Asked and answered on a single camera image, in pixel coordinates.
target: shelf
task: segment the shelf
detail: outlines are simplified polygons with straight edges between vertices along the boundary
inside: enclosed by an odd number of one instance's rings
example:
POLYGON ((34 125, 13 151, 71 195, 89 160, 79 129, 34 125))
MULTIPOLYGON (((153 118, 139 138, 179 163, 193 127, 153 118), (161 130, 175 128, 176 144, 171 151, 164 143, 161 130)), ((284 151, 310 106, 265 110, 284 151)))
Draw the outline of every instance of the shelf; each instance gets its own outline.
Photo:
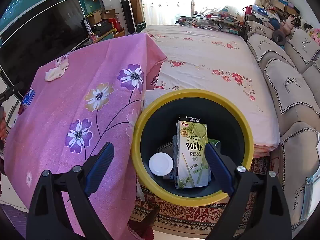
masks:
POLYGON ((207 18, 201 15, 195 15, 193 17, 175 16, 174 22, 175 24, 179 24, 181 26, 192 26, 192 27, 197 27, 201 29, 222 31, 222 32, 231 33, 235 35, 240 35, 240 31, 242 29, 242 26, 240 26, 235 22, 227 21, 225 19, 207 18))

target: pink stuffed toy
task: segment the pink stuffed toy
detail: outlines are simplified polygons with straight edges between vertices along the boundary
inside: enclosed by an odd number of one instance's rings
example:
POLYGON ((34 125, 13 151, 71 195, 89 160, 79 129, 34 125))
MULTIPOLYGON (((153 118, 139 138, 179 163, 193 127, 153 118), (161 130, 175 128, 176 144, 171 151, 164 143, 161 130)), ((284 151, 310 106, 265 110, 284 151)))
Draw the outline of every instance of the pink stuffed toy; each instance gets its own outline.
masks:
POLYGON ((311 29, 313 30, 313 34, 311 35, 311 38, 314 39, 316 43, 320 45, 320 29, 311 29))
POLYGON ((294 27, 294 19, 295 19, 295 16, 294 14, 290 15, 288 17, 288 19, 286 19, 285 21, 283 22, 280 22, 280 30, 284 33, 284 35, 288 36, 291 32, 291 30, 293 29, 294 27))

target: sofa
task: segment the sofa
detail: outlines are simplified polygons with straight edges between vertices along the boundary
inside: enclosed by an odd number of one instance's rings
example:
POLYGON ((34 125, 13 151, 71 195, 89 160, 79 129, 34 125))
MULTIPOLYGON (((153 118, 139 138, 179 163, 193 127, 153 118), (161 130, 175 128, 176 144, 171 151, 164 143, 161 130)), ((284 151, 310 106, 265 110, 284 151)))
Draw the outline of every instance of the sofa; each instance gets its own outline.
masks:
MULTIPOLYGON (((280 145, 270 154, 270 169, 282 184, 294 238, 307 223, 300 219, 306 178, 319 167, 320 46, 300 28, 292 29, 284 50, 264 25, 249 21, 245 28, 279 121, 280 145)), ((317 208, 310 219, 319 213, 317 208)))

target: white jar lid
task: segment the white jar lid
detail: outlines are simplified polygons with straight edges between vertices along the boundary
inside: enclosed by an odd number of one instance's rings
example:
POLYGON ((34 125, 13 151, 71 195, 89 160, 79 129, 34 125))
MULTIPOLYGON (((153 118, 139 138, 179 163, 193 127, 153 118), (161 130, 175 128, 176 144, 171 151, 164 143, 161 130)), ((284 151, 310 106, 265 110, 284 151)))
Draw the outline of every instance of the white jar lid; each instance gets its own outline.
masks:
POLYGON ((157 176, 165 176, 173 168, 173 160, 166 153, 156 153, 149 160, 149 169, 157 176))

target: floral bed sheet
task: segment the floral bed sheet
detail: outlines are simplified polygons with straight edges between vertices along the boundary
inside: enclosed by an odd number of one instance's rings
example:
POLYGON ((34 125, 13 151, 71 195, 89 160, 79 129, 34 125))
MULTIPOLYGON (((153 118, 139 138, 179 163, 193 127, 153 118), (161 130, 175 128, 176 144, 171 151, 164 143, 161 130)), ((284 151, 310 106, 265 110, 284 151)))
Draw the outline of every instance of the floral bed sheet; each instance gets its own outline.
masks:
POLYGON ((229 33, 193 27, 150 25, 143 32, 167 55, 144 107, 174 90, 197 88, 234 103, 252 130, 254 157, 269 155, 280 141, 274 104, 262 72, 245 41, 229 33))

